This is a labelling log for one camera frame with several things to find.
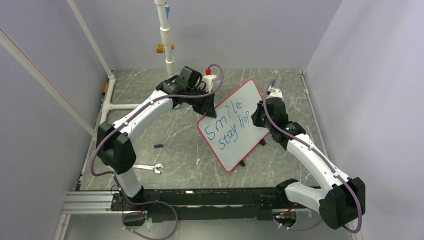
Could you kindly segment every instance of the white wall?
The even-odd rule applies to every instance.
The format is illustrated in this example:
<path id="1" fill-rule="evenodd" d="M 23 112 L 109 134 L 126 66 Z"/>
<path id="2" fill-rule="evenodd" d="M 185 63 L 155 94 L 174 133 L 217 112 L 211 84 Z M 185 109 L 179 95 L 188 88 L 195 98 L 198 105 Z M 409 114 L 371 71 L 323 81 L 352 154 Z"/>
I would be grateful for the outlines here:
<path id="1" fill-rule="evenodd" d="M 94 126 L 107 76 L 66 1 L 2 1 L 0 27 Z M 1 45 L 0 123 L 0 239 L 51 239 L 91 137 Z"/>
<path id="2" fill-rule="evenodd" d="M 169 0 L 177 67 L 305 69 L 341 0 Z M 154 0 L 77 0 L 114 69 L 165 68 Z"/>
<path id="3" fill-rule="evenodd" d="M 344 0 L 306 69 L 330 159 L 367 187 L 366 240 L 424 239 L 424 1 Z"/>

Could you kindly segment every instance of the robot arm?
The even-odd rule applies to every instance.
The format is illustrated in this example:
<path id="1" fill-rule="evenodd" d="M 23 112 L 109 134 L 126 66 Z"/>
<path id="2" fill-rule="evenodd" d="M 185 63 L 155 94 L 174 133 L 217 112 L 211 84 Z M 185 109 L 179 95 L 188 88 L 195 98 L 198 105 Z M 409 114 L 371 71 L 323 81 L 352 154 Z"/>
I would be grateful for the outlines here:
<path id="1" fill-rule="evenodd" d="M 115 121 L 112 125 L 107 122 L 100 124 L 97 130 L 97 141 L 99 143 L 113 130 L 114 126 L 125 125 L 120 131 L 112 135 L 101 147 L 98 157 L 112 170 L 118 179 L 122 189 L 135 203 L 144 201 L 144 188 L 137 179 L 133 165 L 136 162 L 136 153 L 133 149 L 134 142 L 144 130 L 163 114 L 172 110 L 182 103 L 190 104 L 196 113 L 203 116 L 216 118 L 214 106 L 214 94 L 201 98 L 175 97 L 174 95 L 203 95 L 212 90 L 212 82 L 216 75 L 202 76 L 199 72 L 185 66 L 180 75 L 176 75 L 161 82 L 156 90 L 136 109 L 123 118 Z M 171 96 L 155 101 L 142 110 L 137 117 L 129 120 L 136 112 L 143 108 L 153 99 L 162 96 Z"/>
<path id="2" fill-rule="evenodd" d="M 337 176 L 340 176 L 355 192 L 362 214 L 365 213 L 365 184 L 360 178 L 351 179 L 338 169 L 319 149 L 315 148 L 311 138 L 297 122 L 289 121 L 282 97 L 278 88 L 270 87 L 266 98 L 266 108 L 273 122 L 296 139 L 281 133 L 271 124 L 265 114 L 262 101 L 257 104 L 257 109 L 252 115 L 253 124 L 256 127 L 269 129 L 272 139 L 300 160 L 316 179 L 320 188 L 312 188 L 301 184 L 296 179 L 288 179 L 277 185 L 277 199 L 281 204 L 292 202 L 312 209 L 321 215 L 330 228 L 338 229 L 356 219 L 358 211 L 352 195 Z M 306 147 L 298 140 L 308 143 L 310 147 Z M 312 151 L 312 148 L 324 156 L 327 162 Z"/>

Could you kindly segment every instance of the vertical white pipe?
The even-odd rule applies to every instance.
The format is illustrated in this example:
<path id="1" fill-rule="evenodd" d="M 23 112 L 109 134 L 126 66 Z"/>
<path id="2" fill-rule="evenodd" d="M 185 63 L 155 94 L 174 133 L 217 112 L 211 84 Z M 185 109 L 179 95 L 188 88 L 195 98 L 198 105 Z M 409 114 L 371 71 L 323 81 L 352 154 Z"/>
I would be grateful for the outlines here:
<path id="1" fill-rule="evenodd" d="M 111 109 L 111 98 L 112 93 L 114 91 L 115 83 L 117 82 L 117 79 L 114 75 L 114 73 L 111 71 L 111 69 L 108 66 L 108 63 L 106 62 L 105 58 L 103 57 L 102 52 L 99 49 L 99 46 L 97 45 L 92 33 L 90 32 L 89 27 L 87 26 L 86 21 L 83 18 L 83 15 L 81 14 L 80 10 L 78 9 L 77 4 L 74 0 L 67 0 L 67 3 L 70 6 L 70 9 L 72 9 L 73 14 L 75 15 L 76 19 L 78 20 L 79 25 L 81 26 L 82 30 L 85 33 L 85 36 L 87 37 L 88 41 L 91 44 L 91 47 L 93 48 L 95 54 L 97 55 L 101 65 L 103 66 L 104 70 L 107 73 L 107 77 L 109 78 L 109 83 L 107 86 L 107 91 L 104 96 L 103 105 L 101 107 L 101 114 L 100 114 L 100 123 L 103 123 L 106 121 L 106 118 L 108 116 L 109 110 Z"/>
<path id="2" fill-rule="evenodd" d="M 81 25 L 81 28 L 84 31 L 85 35 L 87 36 L 87 39 L 90 42 L 92 48 L 94 49 L 95 54 L 97 55 L 98 59 L 100 60 L 101 65 L 103 66 L 104 70 L 106 71 L 107 77 L 109 79 L 113 78 L 114 74 L 112 73 L 111 69 L 109 68 L 108 64 L 106 63 L 106 60 L 103 57 L 103 54 L 99 49 L 99 46 L 97 46 L 97 43 L 94 40 L 94 37 L 93 37 L 92 33 L 90 32 L 90 29 L 87 26 L 86 21 L 83 18 L 83 15 L 81 15 L 81 12 L 78 9 L 77 4 L 75 3 L 74 0 L 67 0 L 67 3 L 69 4 L 70 9 L 72 9 L 73 14 L 75 15 L 76 19 L 78 20 L 79 25 Z"/>
<path id="3" fill-rule="evenodd" d="M 61 214 L 59 216 L 59 222 L 57 223 L 56 231 L 53 235 L 53 240 L 64 240 L 65 234 L 68 229 L 68 223 L 71 219 L 70 214 Z"/>
<path id="4" fill-rule="evenodd" d="M 47 79 L 36 65 L 19 49 L 3 29 L 0 28 L 0 44 L 50 93 L 62 107 L 94 138 L 97 137 L 93 127 L 81 116 L 61 92 Z"/>
<path id="5" fill-rule="evenodd" d="M 166 70 L 169 77 L 174 75 L 174 57 L 171 49 L 171 27 L 168 24 L 167 11 L 165 9 L 166 0 L 154 0 L 157 7 L 160 22 L 160 36 L 162 38 L 163 47 L 165 50 Z"/>

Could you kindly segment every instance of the gray marble surface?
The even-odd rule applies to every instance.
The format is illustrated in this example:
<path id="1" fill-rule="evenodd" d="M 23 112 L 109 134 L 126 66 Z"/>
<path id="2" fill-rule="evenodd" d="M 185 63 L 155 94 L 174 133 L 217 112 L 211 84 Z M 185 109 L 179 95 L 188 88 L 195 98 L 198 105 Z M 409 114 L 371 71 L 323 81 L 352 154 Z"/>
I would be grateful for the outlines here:
<path id="1" fill-rule="evenodd" d="M 296 211 L 297 222 L 293 229 L 307 228 L 321 217 L 307 211 Z M 120 214 L 72 214 L 64 240 L 143 240 L 127 230 L 122 230 Z M 174 228 L 174 221 L 155 222 L 153 227 L 131 227 L 153 239 L 163 238 Z M 352 240 L 342 227 L 333 230 L 325 224 L 310 231 L 287 231 L 273 221 L 256 219 L 219 219 L 178 221 L 176 232 L 168 240 Z"/>
<path id="2" fill-rule="evenodd" d="M 212 72 L 220 76 L 216 68 Z M 142 103 L 168 76 L 164 69 L 126 69 L 116 70 L 114 74 L 117 83 L 112 96 L 113 104 Z M 295 69 L 224 69 L 224 83 L 215 94 L 215 105 L 250 78 L 256 81 L 261 92 L 270 79 L 276 79 L 276 87 L 283 92 L 289 120 L 303 126 L 315 145 L 322 149 L 302 81 Z M 113 110 L 107 121 L 113 123 L 129 112 Z M 144 188 L 274 187 L 290 178 L 308 186 L 318 185 L 300 161 L 274 142 L 270 135 L 265 138 L 265 146 L 257 146 L 244 159 L 245 167 L 238 166 L 232 172 L 226 172 L 198 132 L 196 124 L 200 117 L 190 105 L 183 104 L 181 108 L 173 109 L 156 120 L 132 143 L 137 155 L 136 164 L 160 163 L 165 167 L 161 169 L 162 174 L 135 169 Z M 154 148 L 155 144 L 164 144 L 164 147 Z M 89 167 L 90 161 L 85 168 L 81 190 L 109 190 L 115 184 L 110 175 L 93 177 Z M 108 170 L 98 158 L 94 169 L 98 173 Z"/>

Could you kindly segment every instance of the purple cable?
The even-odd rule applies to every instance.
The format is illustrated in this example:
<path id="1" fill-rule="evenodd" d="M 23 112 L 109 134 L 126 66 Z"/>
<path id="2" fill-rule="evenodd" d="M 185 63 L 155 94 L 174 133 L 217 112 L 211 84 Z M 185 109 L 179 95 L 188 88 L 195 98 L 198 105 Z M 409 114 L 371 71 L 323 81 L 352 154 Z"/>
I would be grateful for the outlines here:
<path id="1" fill-rule="evenodd" d="M 215 67 L 218 67 L 219 68 L 219 71 L 221 72 L 221 81 L 219 82 L 219 85 L 218 85 L 218 87 L 216 88 L 216 89 L 214 89 L 214 90 L 212 90 L 212 91 L 210 91 L 210 92 L 208 92 L 208 93 L 206 93 L 206 94 L 202 94 L 202 95 L 179 95 L 179 94 L 170 94 L 170 95 L 165 95 L 165 96 L 160 96 L 160 97 L 157 97 L 157 98 L 155 98 L 155 99 L 153 99 L 152 101 L 150 101 L 150 102 L 148 102 L 148 103 L 146 103 L 145 105 L 143 105 L 142 107 L 140 107 L 140 109 L 139 110 L 137 110 L 133 115 L 131 115 L 127 120 L 126 120 L 126 122 L 128 123 L 128 122 L 130 122 L 130 121 L 132 121 L 135 117 L 137 117 L 143 110 L 145 110 L 148 106 L 150 106 L 150 105 L 152 105 L 152 103 L 154 103 L 154 102 L 156 102 L 156 101 L 159 101 L 159 100 L 162 100 L 162 99 L 168 99 L 168 98 L 187 98 L 187 99 L 198 99 L 198 98 L 204 98 L 204 97 L 207 97 L 207 96 L 210 96 L 210 95 L 212 95 L 212 94 L 214 94 L 218 89 L 220 89 L 221 88 L 221 86 L 222 86 L 222 84 L 223 84 L 223 82 L 224 82 L 224 71 L 223 71 L 223 69 L 222 69 L 222 67 L 221 66 L 219 66 L 218 64 L 215 64 L 215 63 L 213 63 L 213 64 L 211 64 L 211 65 L 209 65 L 207 68 L 208 69 L 210 69 L 211 67 L 213 67 L 213 66 L 215 66 Z M 115 174 L 113 171 L 105 171 L 105 172 L 102 172 L 102 173 L 96 173 L 96 172 L 94 172 L 94 162 L 95 162 L 95 160 L 96 160 L 96 156 L 99 154 L 99 152 L 100 152 L 100 149 L 103 147 L 103 145 L 105 144 L 105 142 L 111 137 L 111 136 L 113 136 L 117 131 L 119 131 L 119 130 L 121 130 L 123 127 L 125 126 L 125 123 L 122 123 L 121 125 L 119 125 L 118 127 L 116 127 L 115 128 L 115 130 L 113 130 L 111 133 L 109 133 L 106 137 L 104 137 L 104 139 L 98 144 L 98 146 L 96 147 L 96 149 L 95 149 L 95 152 L 94 152 L 94 154 L 93 154 L 93 157 L 91 158 L 91 164 L 90 164 L 90 172 L 91 172 L 91 174 L 93 175 L 93 176 L 95 176 L 95 177 L 99 177 L 99 176 L 102 176 L 102 175 L 106 175 L 106 174 Z M 162 237 L 162 238 L 150 238 L 150 237 L 148 237 L 148 236 L 144 236 L 144 235 L 142 235 L 141 233 L 139 233 L 139 232 L 137 232 L 137 231 L 134 231 L 134 230 L 132 230 L 132 229 L 130 229 L 130 228 L 128 228 L 127 226 L 125 226 L 125 223 L 124 223 L 124 219 L 125 219 L 125 217 L 126 216 L 128 216 L 128 215 L 130 215 L 130 214 L 132 214 L 132 212 L 130 212 L 130 214 L 126 214 L 126 215 L 124 215 L 123 216 L 123 218 L 122 218 L 122 225 L 124 226 L 124 228 L 126 229 L 126 230 L 128 230 L 128 231 L 130 231 L 131 233 L 134 233 L 134 234 L 136 234 L 136 235 L 138 235 L 138 236 L 140 236 L 140 237 L 142 237 L 142 238 L 145 238 L 145 239 L 148 239 L 148 240 L 165 240 L 165 239 L 167 239 L 167 238 L 169 238 L 170 236 L 172 236 L 174 233 L 175 233 L 175 231 L 177 230 L 177 226 L 178 226 L 178 216 L 177 216 L 177 212 L 175 211 L 175 209 L 170 205 L 170 204 L 168 204 L 168 203 L 166 203 L 166 202 L 164 202 L 164 201 L 146 201 L 146 202 L 140 202 L 140 203 L 136 203 L 136 202 L 132 202 L 132 201 L 130 201 L 129 200 L 129 198 L 128 198 L 128 196 L 127 196 L 127 194 L 124 192 L 124 190 L 121 188 L 121 185 L 119 184 L 119 182 L 118 182 L 118 179 L 116 178 L 116 176 L 113 176 L 113 179 L 115 180 L 115 182 L 116 182 L 116 185 L 118 186 L 118 188 L 120 188 L 121 189 L 121 192 L 122 192 L 122 195 L 124 196 L 124 198 L 126 199 L 126 201 L 128 202 L 128 203 L 130 203 L 130 204 L 132 204 L 132 205 L 146 205 L 146 204 L 163 204 L 163 205 L 166 205 L 166 206 L 168 206 L 172 211 L 173 211 L 173 213 L 174 213 L 174 215 L 175 215 L 175 226 L 174 226 L 174 228 L 173 228 L 173 230 L 171 231 L 171 233 L 170 234 L 168 234 L 167 236 L 165 236 L 165 237 Z"/>
<path id="2" fill-rule="evenodd" d="M 265 110 L 265 114 L 266 117 L 268 118 L 269 122 L 281 133 L 283 133 L 284 135 L 288 136 L 289 138 L 292 138 L 298 142 L 300 142 L 301 144 L 305 145 L 307 148 L 310 147 L 310 145 L 308 143 L 306 143 L 305 141 L 299 139 L 298 137 L 295 137 L 294 135 L 284 131 L 283 129 L 281 129 L 280 127 L 278 127 L 276 125 L 276 123 L 271 119 L 270 114 L 268 113 L 268 109 L 267 109 L 267 104 L 266 104 L 266 96 L 267 96 L 267 92 L 268 89 L 272 86 L 274 86 L 274 83 L 276 81 L 272 80 L 268 86 L 265 89 L 265 94 L 263 95 L 263 109 Z M 331 170 L 331 172 L 334 174 L 336 173 L 336 170 L 333 168 L 333 166 L 331 166 L 331 164 L 329 163 L 329 161 L 327 161 L 326 157 L 324 155 L 322 155 L 318 150 L 316 150 L 315 148 L 312 148 L 312 151 L 317 154 L 323 161 L 324 163 L 328 166 L 328 168 Z M 337 178 L 340 180 L 340 182 L 343 183 L 343 185 L 347 188 L 347 190 L 349 191 L 349 193 L 352 195 L 353 200 L 355 201 L 356 204 L 356 208 L 357 208 L 357 214 L 358 214 L 358 223 L 357 226 L 354 230 L 343 226 L 344 229 L 346 229 L 348 232 L 353 233 L 353 234 L 357 234 L 360 230 L 361 230 L 361 226 L 362 226 L 362 209 L 361 209 L 361 204 L 359 203 L 359 199 L 356 196 L 355 192 L 353 191 L 353 189 L 345 182 L 345 180 L 343 180 L 343 178 L 341 176 L 337 176 Z M 291 231 L 306 231 L 306 230 L 310 230 L 312 228 L 305 228 L 305 230 L 302 229 L 289 229 Z"/>

